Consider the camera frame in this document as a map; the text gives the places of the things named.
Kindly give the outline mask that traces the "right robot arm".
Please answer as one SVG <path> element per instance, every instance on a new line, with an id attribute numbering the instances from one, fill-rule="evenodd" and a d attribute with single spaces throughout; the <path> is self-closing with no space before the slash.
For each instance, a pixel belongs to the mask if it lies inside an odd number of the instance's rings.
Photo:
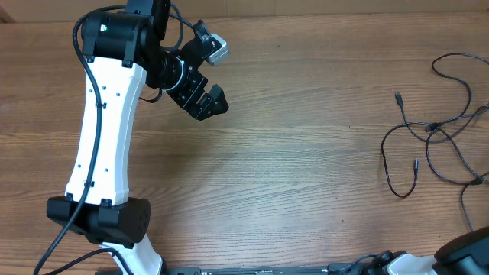
<path id="1" fill-rule="evenodd" d="M 488 275 L 488 228 L 461 235 L 432 256 L 385 251 L 364 264 L 360 275 Z"/>

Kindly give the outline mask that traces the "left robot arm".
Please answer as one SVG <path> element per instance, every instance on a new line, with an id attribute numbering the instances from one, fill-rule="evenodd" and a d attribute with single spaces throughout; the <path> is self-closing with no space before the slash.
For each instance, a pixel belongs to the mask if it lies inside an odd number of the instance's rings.
<path id="1" fill-rule="evenodd" d="M 228 56 L 226 41 L 199 21 L 193 39 L 165 47 L 169 1 L 129 1 L 83 15 L 73 47 L 86 73 L 86 103 L 76 162 L 65 192 L 47 202 L 47 217 L 110 253 L 120 274 L 164 274 L 147 228 L 151 205 L 132 198 L 128 154 L 144 87 L 168 95 L 198 121 L 228 111 L 222 88 L 199 72 Z"/>

